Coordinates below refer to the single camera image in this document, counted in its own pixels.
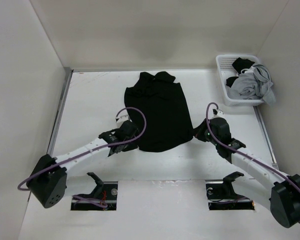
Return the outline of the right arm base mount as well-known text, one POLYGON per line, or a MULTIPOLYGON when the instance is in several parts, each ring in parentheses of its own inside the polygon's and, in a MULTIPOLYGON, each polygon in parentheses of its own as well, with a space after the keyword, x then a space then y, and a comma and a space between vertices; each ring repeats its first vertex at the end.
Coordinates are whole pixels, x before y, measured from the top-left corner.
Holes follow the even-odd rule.
POLYGON ((208 209, 210 211, 255 210, 254 202, 246 196, 235 193, 233 182, 244 174, 233 172, 223 179, 205 182, 208 209))

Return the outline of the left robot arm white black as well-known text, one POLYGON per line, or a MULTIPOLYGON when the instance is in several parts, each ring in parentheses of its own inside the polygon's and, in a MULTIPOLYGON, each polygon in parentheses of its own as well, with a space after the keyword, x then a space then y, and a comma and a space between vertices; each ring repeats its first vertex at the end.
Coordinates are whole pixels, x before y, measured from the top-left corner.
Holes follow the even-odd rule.
POLYGON ((102 195, 104 182, 94 172, 81 176, 76 176, 74 172, 94 160, 103 160, 136 149, 139 133, 138 127, 126 120, 119 128, 101 133, 74 151, 55 157, 45 154, 35 165, 26 186, 46 209, 55 206, 65 196, 107 208, 105 202, 97 200, 102 195))

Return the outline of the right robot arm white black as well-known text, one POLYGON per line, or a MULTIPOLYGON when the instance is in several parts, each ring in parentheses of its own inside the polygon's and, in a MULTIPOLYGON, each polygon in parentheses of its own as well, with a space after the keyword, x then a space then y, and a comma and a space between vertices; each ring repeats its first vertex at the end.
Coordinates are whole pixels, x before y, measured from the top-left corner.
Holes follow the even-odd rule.
POLYGON ((242 170, 222 185, 226 197, 242 195, 259 203, 285 228, 300 222, 300 175, 288 175, 253 156, 244 143, 232 137, 222 117, 204 119, 192 134, 212 143, 223 159, 242 170))

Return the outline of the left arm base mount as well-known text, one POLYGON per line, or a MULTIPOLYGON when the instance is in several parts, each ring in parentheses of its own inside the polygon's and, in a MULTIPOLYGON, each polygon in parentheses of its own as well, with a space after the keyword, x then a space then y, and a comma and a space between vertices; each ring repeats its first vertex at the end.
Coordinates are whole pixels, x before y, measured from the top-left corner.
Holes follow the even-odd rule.
POLYGON ((67 182, 66 194, 71 199, 72 211, 115 211, 119 183, 102 181, 95 173, 71 177, 67 182))

